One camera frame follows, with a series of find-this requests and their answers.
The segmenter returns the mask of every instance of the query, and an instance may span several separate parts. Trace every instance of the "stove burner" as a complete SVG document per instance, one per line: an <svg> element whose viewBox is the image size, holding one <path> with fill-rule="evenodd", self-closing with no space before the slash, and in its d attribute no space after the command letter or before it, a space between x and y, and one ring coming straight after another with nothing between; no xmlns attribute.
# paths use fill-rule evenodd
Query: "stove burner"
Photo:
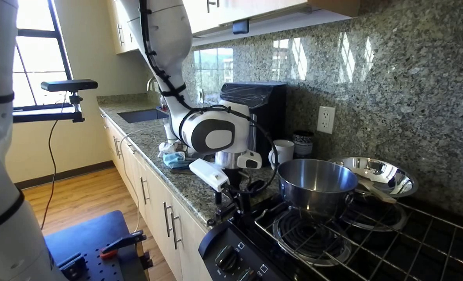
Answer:
<svg viewBox="0 0 463 281"><path fill-rule="evenodd" d="M291 256L317 267L333 267L350 256L350 243L333 221L289 209L273 220L273 235Z"/></svg>
<svg viewBox="0 0 463 281"><path fill-rule="evenodd" d="M375 232L399 231L406 223L406 214L399 204L356 193L339 218L350 226Z"/></svg>

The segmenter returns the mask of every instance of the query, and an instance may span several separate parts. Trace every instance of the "cabinet door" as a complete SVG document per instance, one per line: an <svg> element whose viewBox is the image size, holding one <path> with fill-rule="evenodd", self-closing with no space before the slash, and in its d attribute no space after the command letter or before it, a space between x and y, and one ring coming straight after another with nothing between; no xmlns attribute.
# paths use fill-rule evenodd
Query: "cabinet door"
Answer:
<svg viewBox="0 0 463 281"><path fill-rule="evenodd" d="M108 120L106 117L103 117L103 120L104 120L104 131L108 137L108 146L111 150L111 160L115 165L122 179L125 181L122 146L120 146L123 140L123 134L112 125L111 120Z"/></svg>
<svg viewBox="0 0 463 281"><path fill-rule="evenodd" d="M173 226L175 235L173 243L178 248L181 259L181 273L183 279L192 281L205 281L211 279L200 254L198 245L205 235L205 229L195 221L195 218L187 212L187 209L173 196Z"/></svg>
<svg viewBox="0 0 463 281"><path fill-rule="evenodd" d="M128 17L120 0L108 0L108 9L115 51L126 53L136 50L137 46L128 29Z"/></svg>
<svg viewBox="0 0 463 281"><path fill-rule="evenodd" d="M154 175L154 171L147 170L150 182L150 198L153 204L145 209L145 215L150 215L151 223L148 224L158 248L161 249L165 262L169 263L172 274L181 279L181 263L178 249L173 246L173 206L172 195L169 193L164 182Z"/></svg>
<svg viewBox="0 0 463 281"><path fill-rule="evenodd" d="M125 171L125 187L129 192L133 201L139 207L140 201L140 175L139 175L139 164L136 159L136 148L129 142L129 139L123 139L120 143L122 156L123 156L123 171Z"/></svg>
<svg viewBox="0 0 463 281"><path fill-rule="evenodd" d="M253 14L259 15L306 3L308 0L261 0L253 4Z"/></svg>
<svg viewBox="0 0 463 281"><path fill-rule="evenodd" d="M219 0L219 23L228 23L253 15L255 4L248 0Z"/></svg>
<svg viewBox="0 0 463 281"><path fill-rule="evenodd" d="M151 192L153 192L153 178L151 173L148 170L148 164L145 162L145 159L140 156L140 153L136 154L137 159L137 165L139 165L139 187L140 187L140 198L139 198L139 212L142 215L142 218L145 220L147 226L151 229L153 223L154 223L154 215L151 214L153 209L153 198L151 198Z"/></svg>
<svg viewBox="0 0 463 281"><path fill-rule="evenodd" d="M222 0L183 0L192 32L211 29L219 25L220 12L217 1Z"/></svg>

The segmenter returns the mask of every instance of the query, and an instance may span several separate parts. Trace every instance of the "black coffee maker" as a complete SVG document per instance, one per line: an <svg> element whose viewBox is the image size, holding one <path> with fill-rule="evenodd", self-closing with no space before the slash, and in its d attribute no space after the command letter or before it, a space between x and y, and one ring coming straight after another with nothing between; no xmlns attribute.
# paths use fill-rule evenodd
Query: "black coffee maker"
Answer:
<svg viewBox="0 0 463 281"><path fill-rule="evenodd" d="M220 89L220 100L248 106L270 140L284 137L284 82L225 82ZM250 126L248 135L248 148L258 151L262 165L267 165L270 143L256 126Z"/></svg>

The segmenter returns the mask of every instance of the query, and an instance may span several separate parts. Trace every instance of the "gas stove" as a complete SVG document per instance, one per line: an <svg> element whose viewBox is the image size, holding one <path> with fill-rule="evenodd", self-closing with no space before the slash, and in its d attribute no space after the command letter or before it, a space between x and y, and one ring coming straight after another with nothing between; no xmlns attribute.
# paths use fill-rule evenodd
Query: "gas stove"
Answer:
<svg viewBox="0 0 463 281"><path fill-rule="evenodd" d="M212 279L463 279L463 224L414 206L355 196L327 220L267 199L198 251Z"/></svg>

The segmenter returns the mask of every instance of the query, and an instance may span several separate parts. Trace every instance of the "cabinet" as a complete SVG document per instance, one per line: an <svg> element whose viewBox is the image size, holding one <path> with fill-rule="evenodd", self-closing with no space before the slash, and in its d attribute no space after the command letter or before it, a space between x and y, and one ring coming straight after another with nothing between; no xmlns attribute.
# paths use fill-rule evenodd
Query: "cabinet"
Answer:
<svg viewBox="0 0 463 281"><path fill-rule="evenodd" d="M173 276L187 281L211 279L198 254L206 231L140 156L137 162L145 189L139 210Z"/></svg>
<svg viewBox="0 0 463 281"><path fill-rule="evenodd" d="M183 0L192 32L219 26L220 0Z"/></svg>
<svg viewBox="0 0 463 281"><path fill-rule="evenodd" d="M108 146L111 153L111 160L115 165L128 193L133 196L136 206L139 201L139 192L136 190L134 179L137 176L137 165L134 164L134 150L128 142L128 137L108 118L104 118L104 131L108 137Z"/></svg>
<svg viewBox="0 0 463 281"><path fill-rule="evenodd" d="M131 139L109 118L103 118L111 159L173 276L183 281L211 279L198 254L206 229L148 165Z"/></svg>
<svg viewBox="0 0 463 281"><path fill-rule="evenodd" d="M136 40L128 28L128 17L120 0L108 0L109 22L115 53L137 50Z"/></svg>
<svg viewBox="0 0 463 281"><path fill-rule="evenodd" d="M108 139L108 148L109 148L109 154L111 154L111 160L115 165L119 175L122 176L122 179L125 181L125 168L123 168L123 157L122 157L122 140L125 139L125 134L115 128L115 125L108 120L104 115L103 117L103 128L106 132L106 139Z"/></svg>
<svg viewBox="0 0 463 281"><path fill-rule="evenodd" d="M295 9L327 9L341 15L356 15L359 0L183 0L192 32L209 31L241 18L270 18Z"/></svg>

